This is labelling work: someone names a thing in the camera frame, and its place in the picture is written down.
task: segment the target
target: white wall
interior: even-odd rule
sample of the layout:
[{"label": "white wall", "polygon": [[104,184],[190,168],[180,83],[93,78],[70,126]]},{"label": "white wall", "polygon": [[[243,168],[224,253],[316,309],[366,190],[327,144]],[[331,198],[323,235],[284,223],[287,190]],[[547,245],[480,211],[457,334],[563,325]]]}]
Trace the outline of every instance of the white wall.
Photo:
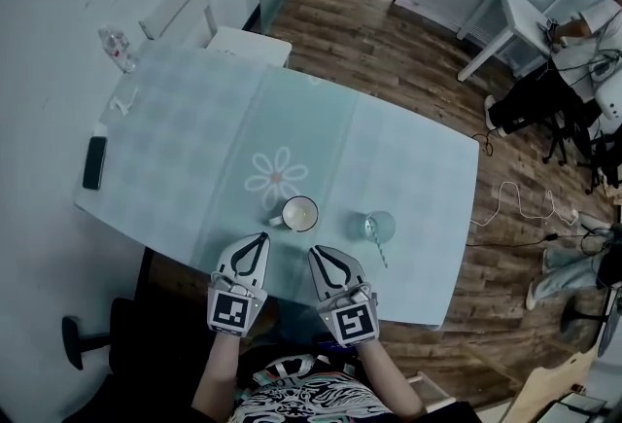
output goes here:
[{"label": "white wall", "polygon": [[[75,370],[60,318],[106,331],[112,299],[133,294],[142,247],[81,213],[71,192],[120,76],[96,29],[114,22],[139,45],[150,1],[0,0],[0,406],[16,422],[59,420],[92,395],[107,353]],[[234,27],[258,3],[211,1]]]}]

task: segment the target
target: white flower pattern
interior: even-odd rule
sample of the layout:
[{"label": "white flower pattern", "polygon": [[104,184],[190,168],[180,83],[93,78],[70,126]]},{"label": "white flower pattern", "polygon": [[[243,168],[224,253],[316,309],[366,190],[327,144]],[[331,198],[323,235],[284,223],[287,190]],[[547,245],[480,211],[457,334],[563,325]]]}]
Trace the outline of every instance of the white flower pattern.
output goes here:
[{"label": "white flower pattern", "polygon": [[253,155],[253,165],[260,172],[244,182],[248,192],[263,192],[261,205],[265,210],[272,210],[279,197],[288,199],[300,194],[292,181],[302,181],[309,170],[305,165],[289,165],[292,153],[288,147],[276,151],[274,163],[264,154]]}]

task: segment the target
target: jeans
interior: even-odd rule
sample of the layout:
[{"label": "jeans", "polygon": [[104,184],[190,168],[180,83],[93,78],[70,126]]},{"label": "jeans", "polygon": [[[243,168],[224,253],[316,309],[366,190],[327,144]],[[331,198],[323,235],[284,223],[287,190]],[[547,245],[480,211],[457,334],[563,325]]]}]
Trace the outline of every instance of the jeans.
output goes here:
[{"label": "jeans", "polygon": [[548,249],[544,263],[550,270],[536,281],[534,299],[544,299],[562,290],[595,288],[605,253],[586,257],[576,249]]}]

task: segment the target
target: white desk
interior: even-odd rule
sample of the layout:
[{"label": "white desk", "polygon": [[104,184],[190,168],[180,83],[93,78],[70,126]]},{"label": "white desk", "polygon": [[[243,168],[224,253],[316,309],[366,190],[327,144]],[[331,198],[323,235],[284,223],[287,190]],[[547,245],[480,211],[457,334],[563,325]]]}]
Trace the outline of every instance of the white desk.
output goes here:
[{"label": "white desk", "polygon": [[[484,0],[466,21],[465,26],[458,32],[456,37],[464,39],[494,1]],[[468,78],[514,35],[537,48],[541,53],[549,54],[550,50],[544,41],[542,31],[537,26],[538,23],[545,25],[547,16],[527,0],[501,0],[501,2],[503,4],[503,12],[507,18],[507,27],[458,74],[458,81],[463,82]]]},{"label": "white desk", "polygon": [[[460,271],[479,145],[408,110],[293,70],[231,54],[145,44],[106,108],[101,189],[76,204],[183,264],[212,272],[223,248],[268,231],[264,289],[314,305],[307,253],[356,257],[382,320],[440,325]],[[272,228],[285,199],[313,198],[318,224]],[[389,267],[363,238],[364,215],[387,210],[397,232]]]}]

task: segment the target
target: black pants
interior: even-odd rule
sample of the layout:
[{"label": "black pants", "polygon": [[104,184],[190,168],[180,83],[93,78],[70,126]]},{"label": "black pants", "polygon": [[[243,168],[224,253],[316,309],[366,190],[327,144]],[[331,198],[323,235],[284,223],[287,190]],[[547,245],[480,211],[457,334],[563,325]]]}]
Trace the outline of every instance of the black pants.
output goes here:
[{"label": "black pants", "polygon": [[490,108],[488,112],[494,126],[510,133],[568,107],[581,106],[581,99],[560,76],[553,62],[548,65],[548,71],[544,64],[518,81],[503,100]]}]

